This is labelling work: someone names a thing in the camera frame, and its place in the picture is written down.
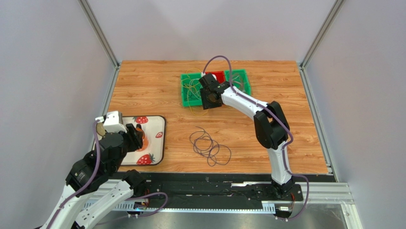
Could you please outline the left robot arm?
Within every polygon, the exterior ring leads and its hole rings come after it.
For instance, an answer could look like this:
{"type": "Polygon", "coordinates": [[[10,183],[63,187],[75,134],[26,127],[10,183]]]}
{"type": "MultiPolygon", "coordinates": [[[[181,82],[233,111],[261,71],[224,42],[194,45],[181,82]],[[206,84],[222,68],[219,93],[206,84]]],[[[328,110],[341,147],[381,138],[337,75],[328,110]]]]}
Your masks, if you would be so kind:
{"type": "Polygon", "coordinates": [[[146,179],[133,169],[98,201],[88,208],[84,206],[118,172],[127,153],[143,147],[144,137],[140,124],[126,124],[124,131],[107,132],[96,139],[95,149],[73,164],[61,198],[42,228],[92,229],[121,202],[131,197],[142,198],[146,193],[146,179]]]}

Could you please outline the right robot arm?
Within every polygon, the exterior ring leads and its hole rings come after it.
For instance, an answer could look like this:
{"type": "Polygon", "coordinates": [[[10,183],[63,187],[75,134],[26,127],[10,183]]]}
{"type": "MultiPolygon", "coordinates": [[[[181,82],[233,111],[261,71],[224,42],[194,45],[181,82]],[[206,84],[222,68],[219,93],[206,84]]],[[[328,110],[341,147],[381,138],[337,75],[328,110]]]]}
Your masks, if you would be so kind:
{"type": "Polygon", "coordinates": [[[226,105],[253,120],[256,139],[267,150],[270,159],[273,192],[278,198],[288,196],[294,186],[287,158],[291,132],[280,104],[257,100],[227,81],[218,82],[211,73],[202,76],[199,83],[205,110],[226,105]]]}

